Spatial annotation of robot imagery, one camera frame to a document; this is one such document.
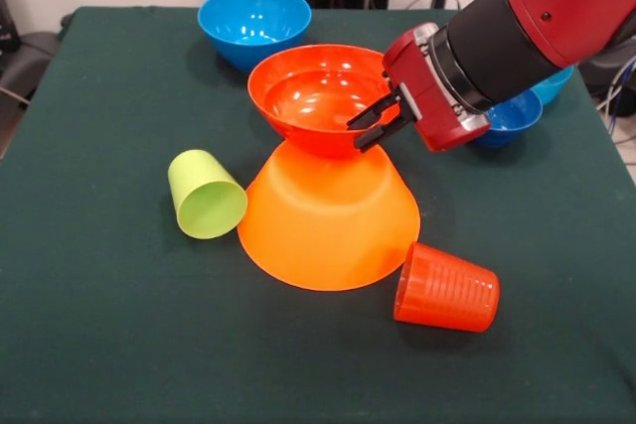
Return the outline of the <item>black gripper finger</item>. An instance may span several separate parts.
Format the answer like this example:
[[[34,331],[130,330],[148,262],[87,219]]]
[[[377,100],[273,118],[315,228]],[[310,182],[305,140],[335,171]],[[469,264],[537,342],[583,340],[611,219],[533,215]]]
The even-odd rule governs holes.
[[[401,111],[401,88],[396,87],[387,95],[375,101],[355,117],[347,122],[348,129],[368,129],[376,125],[385,112],[391,108],[398,107],[398,113],[394,115],[388,123],[381,124],[384,129],[399,129],[403,127],[403,117]]]
[[[414,121],[412,114],[405,113],[399,113],[387,123],[379,123],[375,116],[360,114],[354,118],[354,129],[362,133],[354,139],[354,147],[364,153]]]

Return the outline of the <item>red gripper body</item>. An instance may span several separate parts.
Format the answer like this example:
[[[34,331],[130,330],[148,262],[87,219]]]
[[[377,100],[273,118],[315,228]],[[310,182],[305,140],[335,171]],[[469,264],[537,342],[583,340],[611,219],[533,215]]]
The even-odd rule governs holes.
[[[452,55],[447,29],[416,26],[385,52],[383,66],[408,120],[434,152],[468,143],[490,129],[478,92]]]

